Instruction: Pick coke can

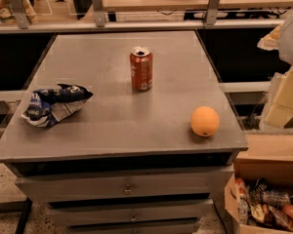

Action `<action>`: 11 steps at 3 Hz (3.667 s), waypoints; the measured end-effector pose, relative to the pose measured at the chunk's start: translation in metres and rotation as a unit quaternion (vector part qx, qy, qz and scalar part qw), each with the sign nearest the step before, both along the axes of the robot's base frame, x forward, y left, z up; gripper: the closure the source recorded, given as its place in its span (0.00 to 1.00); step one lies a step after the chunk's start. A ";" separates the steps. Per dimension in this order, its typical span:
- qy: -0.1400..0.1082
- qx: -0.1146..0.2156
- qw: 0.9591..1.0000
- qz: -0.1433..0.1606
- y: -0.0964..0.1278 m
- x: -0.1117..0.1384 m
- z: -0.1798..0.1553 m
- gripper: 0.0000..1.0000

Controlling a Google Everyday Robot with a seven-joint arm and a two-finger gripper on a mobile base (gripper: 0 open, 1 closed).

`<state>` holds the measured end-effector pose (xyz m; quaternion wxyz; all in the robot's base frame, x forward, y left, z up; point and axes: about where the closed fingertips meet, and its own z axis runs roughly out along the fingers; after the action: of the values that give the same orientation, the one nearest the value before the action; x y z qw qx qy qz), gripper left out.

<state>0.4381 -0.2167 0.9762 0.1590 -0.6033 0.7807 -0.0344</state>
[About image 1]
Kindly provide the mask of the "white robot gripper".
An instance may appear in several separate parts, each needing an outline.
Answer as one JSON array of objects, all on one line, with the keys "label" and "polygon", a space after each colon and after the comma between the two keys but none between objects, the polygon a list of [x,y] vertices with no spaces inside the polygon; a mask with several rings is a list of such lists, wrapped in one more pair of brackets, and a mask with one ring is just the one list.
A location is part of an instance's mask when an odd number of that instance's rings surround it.
[{"label": "white robot gripper", "polygon": [[[293,11],[284,21],[279,36],[279,57],[293,65]],[[293,118],[293,66],[271,79],[267,102],[259,123],[263,132],[276,132]]]}]

